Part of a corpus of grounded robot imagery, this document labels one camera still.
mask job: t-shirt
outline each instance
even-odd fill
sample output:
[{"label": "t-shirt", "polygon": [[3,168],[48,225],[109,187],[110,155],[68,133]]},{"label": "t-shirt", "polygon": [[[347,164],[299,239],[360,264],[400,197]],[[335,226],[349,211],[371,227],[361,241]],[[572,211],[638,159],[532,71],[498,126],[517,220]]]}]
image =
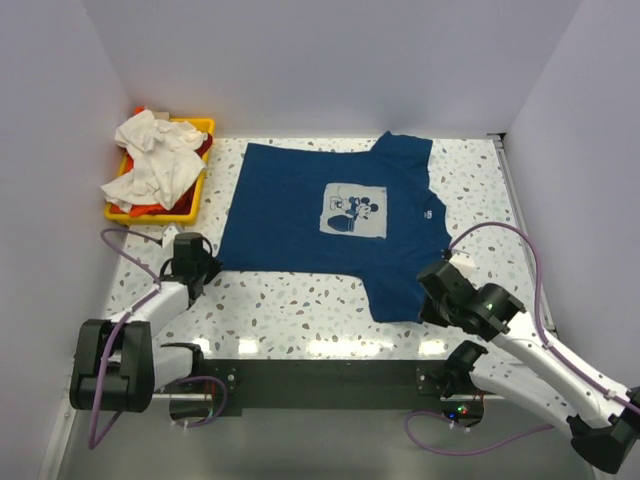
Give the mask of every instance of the t-shirt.
[{"label": "t-shirt", "polygon": [[362,279],[378,322],[419,322],[416,277],[451,237],[429,190],[430,140],[384,134],[369,152],[249,144],[218,259],[225,270]]}]

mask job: yellow plastic bin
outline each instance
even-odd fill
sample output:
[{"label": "yellow plastic bin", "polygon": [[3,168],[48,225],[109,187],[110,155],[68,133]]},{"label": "yellow plastic bin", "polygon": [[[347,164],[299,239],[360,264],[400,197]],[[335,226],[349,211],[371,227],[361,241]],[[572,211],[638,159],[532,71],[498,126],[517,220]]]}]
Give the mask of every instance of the yellow plastic bin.
[{"label": "yellow plastic bin", "polygon": [[[189,122],[199,131],[207,132],[209,135],[211,135],[211,137],[213,137],[213,130],[216,126],[212,118],[172,118],[171,121]],[[211,145],[211,148],[207,150],[207,153],[202,156],[202,161],[204,161],[205,164],[209,163],[209,155],[211,154],[212,148],[213,145]],[[125,154],[122,158],[120,169],[118,170],[119,177],[124,174],[126,166],[127,156]],[[109,220],[113,220],[114,222],[118,222],[123,225],[166,225],[168,223],[174,222],[180,223],[182,225],[193,225],[196,223],[196,219],[198,218],[198,209],[200,208],[200,198],[202,197],[202,186],[204,184],[205,174],[206,172],[203,170],[196,180],[196,186],[193,192],[193,201],[191,202],[191,209],[187,214],[140,215],[139,217],[131,217],[128,213],[119,212],[119,209],[112,203],[107,203],[107,206],[104,209],[104,216]]]}]

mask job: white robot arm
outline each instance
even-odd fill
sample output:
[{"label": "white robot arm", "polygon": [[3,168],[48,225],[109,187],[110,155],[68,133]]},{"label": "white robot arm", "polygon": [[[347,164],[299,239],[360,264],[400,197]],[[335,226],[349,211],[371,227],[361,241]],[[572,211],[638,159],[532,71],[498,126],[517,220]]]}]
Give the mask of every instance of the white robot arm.
[{"label": "white robot arm", "polygon": [[[161,345],[156,337],[221,271],[204,242],[197,233],[179,234],[173,258],[143,300],[107,320],[82,325],[70,391],[74,408],[141,412],[154,391],[197,375],[203,355],[196,345]],[[427,292],[423,321],[458,327],[478,339],[464,341],[445,362],[445,397],[473,383],[546,419],[592,465],[618,471],[640,435],[640,388],[606,377],[548,336],[502,287],[487,284],[476,290],[446,256],[418,280]],[[522,364],[496,361],[495,352],[487,354],[496,348]]]},{"label": "white robot arm", "polygon": [[203,359],[197,345],[161,344],[157,335],[193,305],[204,285],[221,271],[205,243],[198,233],[177,235],[173,257],[142,300],[109,319],[82,325],[69,394],[74,408],[96,410],[97,405],[98,410],[141,412],[154,391],[195,372]]},{"label": "white robot arm", "polygon": [[[608,378],[550,337],[502,287],[487,284],[476,290],[446,257],[423,270],[419,281],[427,291],[425,322],[458,327],[478,338],[478,343],[463,342],[447,360],[451,387],[466,376],[477,388],[549,421],[600,470],[618,471],[640,435],[639,388]],[[496,362],[486,355],[485,342],[523,365]]]}]

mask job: red cloth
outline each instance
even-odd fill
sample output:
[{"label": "red cloth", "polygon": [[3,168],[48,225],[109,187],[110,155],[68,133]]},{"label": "red cloth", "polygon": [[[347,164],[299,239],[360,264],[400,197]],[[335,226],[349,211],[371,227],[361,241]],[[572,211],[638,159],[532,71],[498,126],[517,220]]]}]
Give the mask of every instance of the red cloth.
[{"label": "red cloth", "polygon": [[[196,150],[196,153],[202,157],[213,144],[213,137],[207,133],[207,138],[202,142],[200,148]],[[133,168],[133,159],[129,156],[129,154],[125,154],[127,159],[127,164],[124,167],[124,172],[127,173],[131,171]],[[180,197],[180,200],[176,202],[171,210],[165,210],[165,208],[160,204],[155,205],[134,205],[131,207],[131,211],[129,212],[130,217],[139,217],[141,215],[187,215],[191,212],[191,204],[193,203],[193,194],[196,189],[196,184],[194,183],[186,193]],[[126,213],[120,210],[119,207],[115,205],[111,205],[110,209],[111,213]]]}]

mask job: white cloth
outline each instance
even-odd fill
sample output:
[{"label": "white cloth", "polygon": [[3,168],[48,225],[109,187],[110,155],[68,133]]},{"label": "white cloth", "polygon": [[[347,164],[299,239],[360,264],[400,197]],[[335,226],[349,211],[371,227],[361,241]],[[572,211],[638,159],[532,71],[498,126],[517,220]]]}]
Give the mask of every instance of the white cloth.
[{"label": "white cloth", "polygon": [[104,198],[125,212],[156,203],[171,210],[205,168],[194,150],[206,135],[188,122],[158,120],[149,110],[131,117],[116,130],[116,143],[127,149],[133,169],[103,185]]}]

